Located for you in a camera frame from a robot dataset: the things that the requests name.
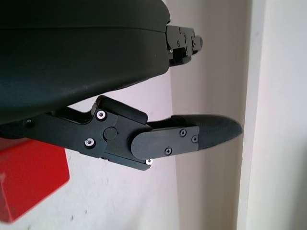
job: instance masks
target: white surface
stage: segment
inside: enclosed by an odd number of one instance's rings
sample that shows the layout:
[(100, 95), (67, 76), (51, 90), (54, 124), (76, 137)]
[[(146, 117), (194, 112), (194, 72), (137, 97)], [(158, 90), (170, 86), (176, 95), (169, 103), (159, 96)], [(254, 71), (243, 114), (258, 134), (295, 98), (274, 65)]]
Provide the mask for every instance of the white surface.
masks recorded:
[(243, 98), (243, 103), (246, 106), (246, 109), (241, 117), (244, 121), (244, 138), (241, 139), (241, 145), (243, 145), (242, 159), (239, 160), (242, 160), (242, 162), (241, 170), (238, 172), (240, 178), (240, 186), (237, 192), (239, 196), (236, 224), (237, 230), (245, 230), (246, 226), (250, 168), (257, 114), (263, 22), (265, 13), (265, 0), (249, 0), (248, 2), (250, 4), (248, 11), (251, 15), (250, 21), (248, 21), (247, 25), (250, 26), (250, 29), (247, 31), (246, 37), (248, 40), (245, 55), (247, 89), (246, 97)]
[(307, 2), (267, 0), (247, 230), (307, 229)]
[[(169, 72), (107, 95), (146, 112), (172, 114)], [(73, 107), (88, 111), (95, 98)], [(153, 161), (145, 172), (68, 150), (71, 178), (38, 206), (0, 230), (177, 230), (175, 158)]]
[[(192, 27), (202, 51), (171, 69), (175, 114), (240, 119), (245, 48), (245, 0), (167, 0), (171, 24)], [(238, 138), (176, 156), (181, 230), (229, 230), (237, 206)]]

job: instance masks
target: screw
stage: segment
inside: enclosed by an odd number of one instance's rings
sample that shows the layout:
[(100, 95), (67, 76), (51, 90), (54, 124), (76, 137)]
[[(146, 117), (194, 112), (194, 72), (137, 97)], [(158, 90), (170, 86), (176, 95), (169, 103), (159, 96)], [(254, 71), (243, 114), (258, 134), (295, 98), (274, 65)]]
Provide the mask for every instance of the screw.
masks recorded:
[(103, 120), (106, 117), (105, 111), (99, 110), (96, 114), (98, 120)]
[(92, 149), (95, 147), (95, 141), (92, 138), (88, 138), (84, 141), (84, 145), (87, 149)]
[(172, 148), (167, 148), (165, 149), (164, 153), (166, 154), (166, 156), (169, 156), (172, 154), (172, 151), (173, 151)]
[(152, 159), (148, 159), (148, 160), (145, 161), (145, 163), (146, 163), (147, 165), (151, 165), (151, 164), (153, 163), (153, 160), (152, 160)]
[(198, 136), (197, 136), (197, 135), (194, 135), (194, 136), (192, 137), (192, 142), (193, 142), (193, 143), (197, 143), (197, 141), (198, 141)]
[(34, 127), (34, 121), (31, 119), (27, 119), (23, 121), (23, 126), (26, 128), (33, 128)]
[(187, 134), (187, 131), (185, 129), (182, 129), (180, 132), (179, 132), (179, 135), (181, 137), (185, 137), (185, 135)]

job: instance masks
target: red block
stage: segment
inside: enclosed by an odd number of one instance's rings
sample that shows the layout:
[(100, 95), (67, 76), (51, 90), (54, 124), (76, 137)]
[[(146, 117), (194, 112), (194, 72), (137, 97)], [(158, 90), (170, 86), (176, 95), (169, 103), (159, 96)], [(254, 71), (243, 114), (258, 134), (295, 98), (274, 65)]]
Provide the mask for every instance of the red block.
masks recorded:
[(0, 138), (0, 221), (13, 222), (69, 177), (64, 148)]

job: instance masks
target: metal plate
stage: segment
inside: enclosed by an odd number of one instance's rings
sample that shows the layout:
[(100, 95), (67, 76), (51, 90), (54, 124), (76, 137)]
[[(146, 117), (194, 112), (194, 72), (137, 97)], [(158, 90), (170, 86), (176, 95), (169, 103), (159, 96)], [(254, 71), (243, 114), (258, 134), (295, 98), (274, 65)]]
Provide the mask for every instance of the metal plate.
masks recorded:
[[(182, 129), (187, 131), (184, 137), (180, 136)], [(198, 136), (199, 131), (198, 126), (192, 126), (140, 133), (132, 142), (131, 152), (139, 160), (194, 152), (198, 150), (198, 143), (193, 143), (192, 137)], [(171, 148), (170, 154), (165, 152), (169, 148)]]

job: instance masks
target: black plastic housing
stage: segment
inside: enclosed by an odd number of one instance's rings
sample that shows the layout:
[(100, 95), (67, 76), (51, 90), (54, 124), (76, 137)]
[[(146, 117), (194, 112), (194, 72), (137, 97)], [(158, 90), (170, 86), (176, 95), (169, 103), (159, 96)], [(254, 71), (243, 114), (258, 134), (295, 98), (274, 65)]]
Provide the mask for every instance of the black plastic housing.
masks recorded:
[(2, 0), (0, 124), (165, 73), (169, 21), (160, 0)]

